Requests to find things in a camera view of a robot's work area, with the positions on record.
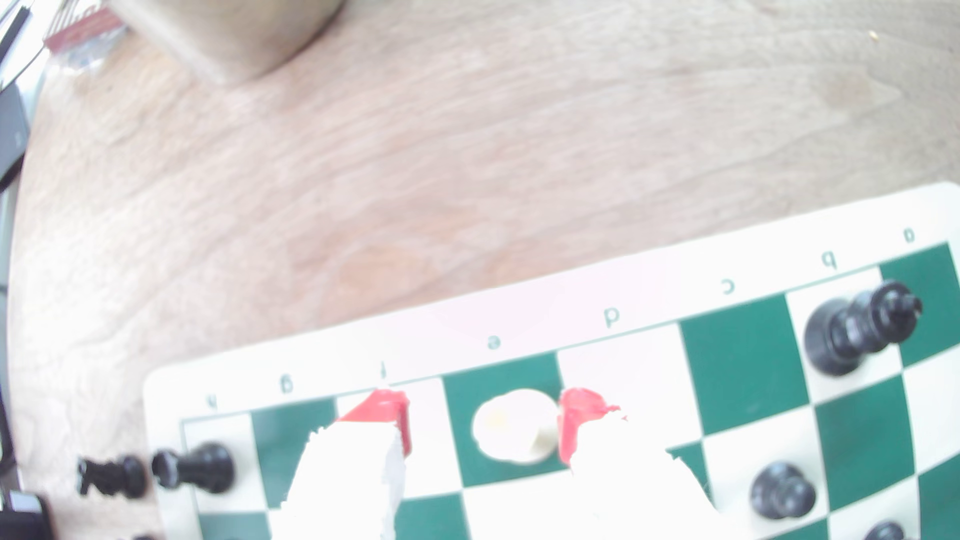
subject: green square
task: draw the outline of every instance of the green square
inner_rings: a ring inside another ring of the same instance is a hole
[[[900,376],[817,405],[817,424],[831,510],[913,474],[910,419]]]
[[[829,540],[827,520],[820,520],[803,528],[797,528],[775,536],[779,540]]]
[[[782,295],[682,321],[680,329],[704,434],[808,403]]]
[[[902,282],[924,302],[917,329],[900,343],[904,366],[960,343],[960,283],[947,244],[881,264],[880,273],[885,280]]]
[[[394,519],[396,540],[469,540],[464,502],[459,493],[406,499]]]
[[[707,497],[712,500],[712,495],[710,494],[710,483],[707,477],[707,463],[704,461],[703,445],[699,442],[696,442],[686,446],[670,449],[668,452],[670,452],[670,455],[673,455],[674,457],[679,457],[684,464],[690,468],[690,471],[693,471],[693,476],[700,481],[700,485],[704,488],[704,493],[706,493]]]
[[[204,540],[270,540],[267,514],[200,514]]]
[[[267,506],[280,508],[294,481],[310,433],[337,418],[333,399],[265,408],[251,412]]]
[[[960,455],[920,475],[920,533],[924,540],[960,533]]]
[[[444,377],[447,409],[464,487],[552,473],[564,468],[556,451],[539,463],[517,465],[486,457],[473,440],[471,425],[477,408],[491,398],[519,388],[539,390],[559,400],[563,386],[557,355],[530,356]]]

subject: black object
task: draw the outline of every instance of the black object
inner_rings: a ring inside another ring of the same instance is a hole
[[[810,315],[804,331],[806,355],[820,371],[846,375],[890,343],[917,328],[924,304],[901,282],[887,280],[852,301],[833,299]]]
[[[30,130],[16,85],[0,90],[0,191],[19,174]]]
[[[0,539],[54,540],[46,502],[31,493],[11,491],[0,511]]]
[[[127,499],[139,499],[147,491],[147,470],[132,455],[103,465],[81,457],[77,460],[77,492],[86,495],[91,485],[104,495],[122,491]]]
[[[154,455],[151,468],[156,481],[167,489],[186,482],[210,493],[223,493],[233,485],[233,458],[217,443],[203,443],[183,457],[161,450]]]
[[[785,461],[767,465],[750,488],[750,504],[758,514],[772,520],[799,518],[817,501],[813,484],[800,469]]]
[[[871,528],[863,540],[903,540],[905,536],[903,527],[901,527],[900,524],[885,521]]]
[[[0,298],[2,302],[6,302],[7,291],[0,291]],[[6,309],[0,307],[0,313],[3,316],[6,316]],[[6,475],[7,472],[16,466],[16,459],[13,458],[13,439],[10,436],[10,425],[7,423],[7,409],[4,407],[4,400],[6,398],[3,396],[3,392],[0,392],[0,451],[3,452],[3,457],[0,457],[0,476]]]
[[[3,34],[3,37],[0,37],[0,61],[6,59],[7,53],[13,47],[13,42],[20,36],[20,31],[23,30],[23,25],[27,23],[28,18],[30,18],[30,9],[20,6],[16,15],[13,16],[10,28]]]

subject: cable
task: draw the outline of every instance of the cable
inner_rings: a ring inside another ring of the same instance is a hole
[[[19,2],[10,2],[10,5],[4,10],[3,14],[0,15],[0,24],[7,22],[7,17],[13,12],[13,8],[19,6]]]
[[[40,50],[36,51],[36,54],[34,55],[34,57],[31,58],[30,61],[27,62],[27,65],[24,65],[23,68],[20,69],[20,71],[17,71],[17,72],[16,72],[16,75],[14,75],[14,76],[10,79],[9,82],[4,81],[4,85],[3,85],[2,88],[0,88],[0,92],[6,90],[6,89],[9,88],[11,85],[13,85],[14,83],[16,83],[16,80],[19,79],[20,75],[23,75],[23,72],[26,71],[26,70],[28,70],[28,69],[30,69],[30,66],[34,64],[34,62],[36,61],[36,59],[40,58],[40,55],[43,54],[43,50],[44,50],[44,49],[46,49],[46,47],[40,47]]]

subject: black chess piece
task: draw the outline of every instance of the black chess piece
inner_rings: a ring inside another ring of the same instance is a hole
[[[210,493],[223,493],[233,485],[233,458],[218,443],[203,443],[184,456],[161,450],[154,454],[151,469],[157,483],[167,489],[186,482]]]
[[[767,465],[750,489],[750,504],[763,517],[772,520],[799,518],[817,501],[813,484],[800,469],[785,461]]]
[[[871,528],[863,540],[903,540],[905,536],[903,527],[901,527],[900,524],[885,521]]]
[[[77,459],[77,492],[86,495],[91,485],[104,495],[123,492],[127,499],[139,499],[147,491],[147,470],[132,455],[104,464],[80,457]]]
[[[924,304],[901,282],[887,280],[852,301],[835,298],[810,315],[804,331],[806,355],[820,371],[846,375],[890,343],[917,328]]]

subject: chessboard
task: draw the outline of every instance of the chessboard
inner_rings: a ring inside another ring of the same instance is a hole
[[[385,380],[410,399],[399,540],[589,537],[556,453],[493,460],[470,431],[495,396],[576,386],[642,417],[745,539],[859,540],[884,521],[955,538],[958,209],[960,187],[934,184],[157,370],[151,450],[214,441],[236,467],[220,495],[157,488],[166,537],[269,539],[309,433]],[[847,375],[816,369],[811,313],[885,280],[923,301],[913,334]],[[804,516],[751,508],[775,461],[816,490]]]

